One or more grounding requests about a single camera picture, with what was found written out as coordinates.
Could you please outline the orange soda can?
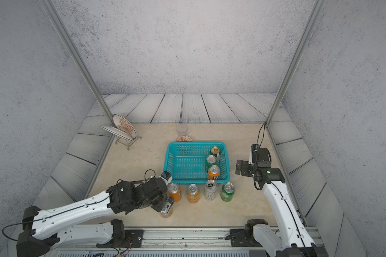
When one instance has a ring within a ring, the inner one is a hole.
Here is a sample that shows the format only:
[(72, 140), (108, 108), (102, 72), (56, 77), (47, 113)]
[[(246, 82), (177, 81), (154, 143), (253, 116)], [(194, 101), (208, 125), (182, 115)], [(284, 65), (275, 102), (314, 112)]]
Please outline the orange soda can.
[(181, 200), (181, 187), (177, 183), (171, 183), (168, 186), (168, 193), (169, 195), (174, 199), (175, 202), (178, 202)]
[(220, 168), (217, 165), (212, 165), (208, 169), (208, 179), (217, 181), (220, 179)]
[(200, 190), (198, 185), (190, 184), (187, 187), (187, 199), (190, 203), (197, 203), (200, 198)]
[(165, 211), (164, 209), (160, 212), (160, 215), (162, 216), (162, 217), (164, 217), (164, 218), (168, 218), (168, 217), (170, 217), (171, 215), (172, 215), (172, 213), (173, 213), (173, 209), (172, 208), (170, 208), (170, 209), (168, 209), (167, 211)]

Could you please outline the green soda can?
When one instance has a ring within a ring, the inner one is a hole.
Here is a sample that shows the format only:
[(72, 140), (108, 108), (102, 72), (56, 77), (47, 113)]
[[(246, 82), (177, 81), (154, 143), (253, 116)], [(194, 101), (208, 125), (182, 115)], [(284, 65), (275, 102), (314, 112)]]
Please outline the green soda can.
[(208, 155), (205, 159), (205, 172), (208, 173), (211, 166), (217, 164), (217, 158), (214, 155)]
[(222, 187), (222, 191), (220, 193), (220, 197), (225, 202), (230, 202), (233, 199), (235, 193), (235, 186), (233, 183), (228, 182), (225, 183)]

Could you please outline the brown gold drink can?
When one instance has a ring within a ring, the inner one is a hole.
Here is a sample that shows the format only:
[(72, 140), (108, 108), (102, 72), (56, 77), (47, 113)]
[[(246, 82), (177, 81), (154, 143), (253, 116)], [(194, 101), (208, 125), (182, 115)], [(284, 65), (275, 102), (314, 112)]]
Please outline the brown gold drink can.
[(210, 154), (213, 155), (216, 158), (220, 157), (220, 148), (217, 147), (217, 146), (211, 147)]

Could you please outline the white monster energy can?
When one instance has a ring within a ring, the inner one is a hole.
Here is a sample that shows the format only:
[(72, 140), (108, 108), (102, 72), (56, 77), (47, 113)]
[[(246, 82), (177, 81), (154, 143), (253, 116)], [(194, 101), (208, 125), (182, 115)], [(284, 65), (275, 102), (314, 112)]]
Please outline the white monster energy can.
[(213, 201), (216, 197), (217, 183), (210, 179), (205, 184), (205, 198), (208, 201)]

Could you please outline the teal plastic basket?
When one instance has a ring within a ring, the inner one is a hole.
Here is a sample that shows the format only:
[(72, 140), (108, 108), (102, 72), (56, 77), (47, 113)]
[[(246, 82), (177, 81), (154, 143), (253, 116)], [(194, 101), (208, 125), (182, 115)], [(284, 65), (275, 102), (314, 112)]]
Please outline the teal plastic basket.
[(221, 173), (216, 182), (227, 183), (231, 179), (231, 169), (227, 147), (223, 142), (172, 142), (167, 147), (164, 170), (171, 174), (173, 183), (204, 184), (209, 179), (205, 170), (206, 158), (214, 146), (221, 150), (217, 163)]

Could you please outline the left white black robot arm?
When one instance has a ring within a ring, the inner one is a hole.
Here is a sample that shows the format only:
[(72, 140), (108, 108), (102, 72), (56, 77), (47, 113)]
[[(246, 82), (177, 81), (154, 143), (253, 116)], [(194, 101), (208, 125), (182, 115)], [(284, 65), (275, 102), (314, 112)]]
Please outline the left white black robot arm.
[(17, 239), (17, 256), (40, 257), (54, 248), (79, 243), (93, 243), (98, 248), (131, 248), (137, 237), (126, 232), (123, 221), (114, 219), (99, 225), (85, 222), (148, 207), (168, 214), (174, 203), (167, 193), (171, 181), (167, 171), (143, 181), (119, 179), (107, 190), (76, 203), (50, 210), (29, 207), (24, 211), (23, 230)]

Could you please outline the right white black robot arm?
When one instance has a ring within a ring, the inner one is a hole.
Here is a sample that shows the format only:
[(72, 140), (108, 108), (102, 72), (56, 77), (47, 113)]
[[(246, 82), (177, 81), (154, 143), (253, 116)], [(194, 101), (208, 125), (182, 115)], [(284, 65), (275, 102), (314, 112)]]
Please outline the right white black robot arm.
[(270, 257), (328, 256), (326, 249), (317, 246), (306, 230), (281, 170), (271, 166), (267, 148), (253, 144), (249, 160), (238, 160), (235, 173), (253, 179), (254, 187), (267, 198), (278, 225), (275, 233), (265, 220), (248, 220), (245, 232), (250, 244), (260, 244)]

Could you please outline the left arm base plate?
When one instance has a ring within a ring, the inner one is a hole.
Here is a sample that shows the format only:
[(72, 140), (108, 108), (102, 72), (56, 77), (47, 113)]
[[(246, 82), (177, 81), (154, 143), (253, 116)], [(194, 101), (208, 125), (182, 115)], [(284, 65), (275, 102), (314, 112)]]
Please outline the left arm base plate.
[(144, 230), (126, 229), (113, 232), (112, 238), (104, 244), (96, 244), (97, 248), (141, 248)]

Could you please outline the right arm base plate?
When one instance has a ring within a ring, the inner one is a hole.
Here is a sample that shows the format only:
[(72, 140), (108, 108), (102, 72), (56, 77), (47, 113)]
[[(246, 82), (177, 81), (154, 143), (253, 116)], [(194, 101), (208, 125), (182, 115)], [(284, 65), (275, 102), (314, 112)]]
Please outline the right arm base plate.
[(232, 247), (262, 247), (245, 229), (231, 229), (225, 237)]

